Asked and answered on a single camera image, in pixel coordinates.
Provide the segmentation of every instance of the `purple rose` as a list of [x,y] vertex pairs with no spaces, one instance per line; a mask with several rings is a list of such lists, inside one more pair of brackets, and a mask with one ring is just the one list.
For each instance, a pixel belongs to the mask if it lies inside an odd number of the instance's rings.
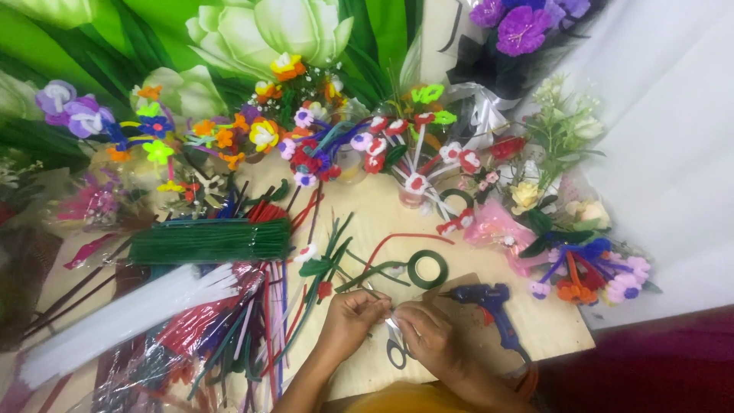
[[563,20],[563,27],[567,29],[573,25],[571,20],[564,19],[567,15],[582,18],[591,6],[589,0],[548,0],[545,11],[550,15],[550,27],[558,29]]
[[106,107],[99,106],[94,95],[86,95],[65,104],[64,111],[69,115],[69,130],[81,139],[104,132],[103,119],[108,122],[115,121],[112,112]]
[[497,26],[506,8],[502,0],[484,0],[469,12],[469,18],[482,29]]
[[247,122],[248,125],[252,125],[252,121],[260,116],[260,111],[252,105],[243,104],[239,114],[244,116],[244,121]]
[[46,114],[46,123],[54,126],[69,124],[64,104],[76,99],[74,86],[63,80],[52,80],[36,93],[36,105]]
[[502,0],[502,4],[508,9],[515,7],[530,6],[533,10],[541,10],[545,7],[545,0]]
[[543,32],[551,17],[545,10],[520,6],[510,10],[498,27],[497,50],[508,56],[520,56],[536,51],[545,41]]

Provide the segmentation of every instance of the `scissors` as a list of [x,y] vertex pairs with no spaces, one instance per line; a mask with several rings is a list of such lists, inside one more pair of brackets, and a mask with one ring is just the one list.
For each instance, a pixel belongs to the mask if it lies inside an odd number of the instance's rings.
[[[367,285],[366,288],[368,290],[374,289],[369,281],[365,284]],[[403,341],[403,332],[400,331],[400,328],[395,324],[395,321],[392,318],[388,318],[385,320],[385,326],[388,328],[388,360],[390,360],[390,363],[392,363],[396,369],[403,370],[407,364],[407,358],[410,357],[415,360],[415,357],[410,354],[407,345]],[[393,358],[393,350],[397,350],[400,354],[400,364],[395,362],[395,359]]]

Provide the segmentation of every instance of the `person's right hand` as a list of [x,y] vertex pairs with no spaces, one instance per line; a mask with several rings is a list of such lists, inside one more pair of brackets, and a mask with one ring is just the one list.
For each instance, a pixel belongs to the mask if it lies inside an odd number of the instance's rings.
[[446,314],[417,301],[400,304],[394,314],[408,350],[432,375],[445,383],[462,377],[465,363]]

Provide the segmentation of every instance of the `white curtain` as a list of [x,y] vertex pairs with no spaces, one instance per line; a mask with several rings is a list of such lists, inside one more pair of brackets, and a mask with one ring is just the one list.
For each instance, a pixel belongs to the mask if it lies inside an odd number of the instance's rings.
[[607,157],[583,170],[664,294],[584,307],[587,323],[734,304],[734,1],[613,0],[588,34],[557,68],[602,101]]

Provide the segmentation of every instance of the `wooden table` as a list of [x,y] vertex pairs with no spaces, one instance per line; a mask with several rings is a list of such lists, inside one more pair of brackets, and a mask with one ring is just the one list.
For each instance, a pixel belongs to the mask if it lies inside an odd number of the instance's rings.
[[[246,179],[249,179],[250,186],[247,192],[250,195],[258,196],[264,193],[270,185],[277,186],[282,177],[290,178],[290,175],[285,161],[278,156],[270,156],[257,165],[242,166],[236,181],[238,186],[241,186]],[[293,213],[297,213],[306,205],[311,191],[308,188],[301,191],[291,210]],[[418,210],[401,206],[395,181],[392,177],[382,174],[370,175],[363,182],[354,186],[344,186],[338,183],[327,184],[324,186],[324,194],[325,199],[321,203],[319,219],[316,221],[314,230],[314,242],[320,252],[326,248],[328,233],[331,229],[332,210],[334,216],[342,220],[350,212],[355,213],[342,240],[354,237],[349,250],[363,259],[369,258],[377,244],[389,234],[399,232],[435,234],[436,225],[441,223],[435,213],[429,217],[423,217]],[[449,237],[456,242],[456,245],[421,238],[395,238],[388,241],[381,249],[375,262],[388,260],[406,262],[416,251],[430,249],[446,259],[450,279],[476,272],[483,282],[508,284],[512,297],[506,303],[506,310],[517,330],[520,341],[533,360],[547,359],[594,347],[577,307],[560,301],[554,295],[544,301],[533,298],[526,290],[527,280],[515,275],[509,269],[501,251],[473,248],[462,241],[461,235],[461,233],[453,233]],[[62,265],[73,257],[79,246],[96,237],[98,235],[77,234],[66,239],[44,287],[38,304],[39,310],[43,311],[47,308],[88,273],[88,270],[66,270]],[[308,228],[296,234],[293,244],[302,248],[307,238]],[[299,267],[298,263],[288,266],[289,295],[302,293],[302,291],[295,291],[299,283],[297,275]],[[341,262],[341,267],[350,275],[356,275],[361,273],[364,266],[346,256]],[[428,265],[424,266],[421,263],[419,270],[426,273],[427,278],[432,275]],[[92,284],[96,285],[111,274],[111,268],[105,269]],[[402,275],[401,279],[409,281],[407,274]],[[419,287],[404,287],[381,276],[375,276],[371,278],[371,281],[375,290],[390,295],[394,303],[410,300],[424,292]],[[87,286],[77,297],[85,294],[93,288],[93,285]],[[111,297],[112,287],[107,286],[86,304],[62,317],[54,324],[54,328],[59,329],[69,325],[74,320],[104,305]],[[295,374],[315,345],[329,302],[330,299],[327,299],[320,306],[314,307],[288,354],[290,368],[285,369],[284,377],[288,378]],[[376,326],[371,333],[372,338],[367,339],[360,350],[339,368],[333,379],[329,400],[373,392],[397,380],[421,383],[435,379],[415,360],[409,359],[404,370],[394,368],[388,361],[385,352],[387,330],[384,326]],[[26,345],[31,345],[44,336],[48,336],[48,332],[38,334]],[[0,381],[0,392],[4,392],[9,385],[13,358],[12,354],[0,356],[0,380],[4,380]],[[507,373],[520,364],[515,352],[505,351],[499,347],[499,344],[487,349],[487,358],[490,360],[490,367],[497,373]],[[96,363],[91,362],[75,373],[50,412],[66,412],[70,406],[88,394],[92,390],[95,371]],[[243,375],[230,375],[228,379],[230,402],[239,403],[244,396],[245,383]],[[37,412],[52,387],[53,384],[47,384],[40,389],[24,411]]]

